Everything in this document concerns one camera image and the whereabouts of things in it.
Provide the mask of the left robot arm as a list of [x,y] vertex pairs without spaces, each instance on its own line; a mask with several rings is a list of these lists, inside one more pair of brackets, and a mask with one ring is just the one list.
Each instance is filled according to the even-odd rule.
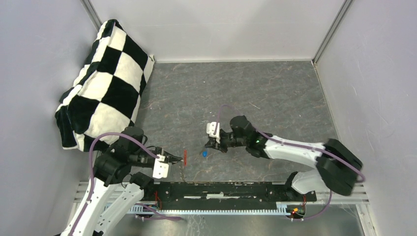
[[[161,147],[148,149],[146,135],[138,127],[127,127],[121,133],[109,132],[94,139],[91,148],[105,137],[117,136],[98,158],[93,160],[89,151],[90,178],[82,198],[62,236],[105,236],[120,222],[140,200],[154,196],[154,179],[166,178],[170,165],[183,162]],[[133,166],[152,168],[152,176],[141,172],[131,176],[129,183],[114,202],[105,208],[109,198],[131,172]]]

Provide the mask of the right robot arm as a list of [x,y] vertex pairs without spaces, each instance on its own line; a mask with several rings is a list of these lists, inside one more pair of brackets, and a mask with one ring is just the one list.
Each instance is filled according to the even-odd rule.
[[317,190],[350,196],[354,186],[365,180],[361,173],[363,163],[337,139],[325,143],[287,140],[259,131],[246,116],[232,118],[230,127],[232,130],[226,132],[218,122],[208,123],[205,148],[226,153],[229,148],[244,147],[256,158],[286,160],[311,167],[308,172],[295,172],[288,177],[284,195],[291,201]]

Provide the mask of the red key tag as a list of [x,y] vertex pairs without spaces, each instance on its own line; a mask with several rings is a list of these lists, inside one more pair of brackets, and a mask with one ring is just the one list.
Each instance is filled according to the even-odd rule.
[[183,152],[183,165],[187,165],[187,150],[185,149]]

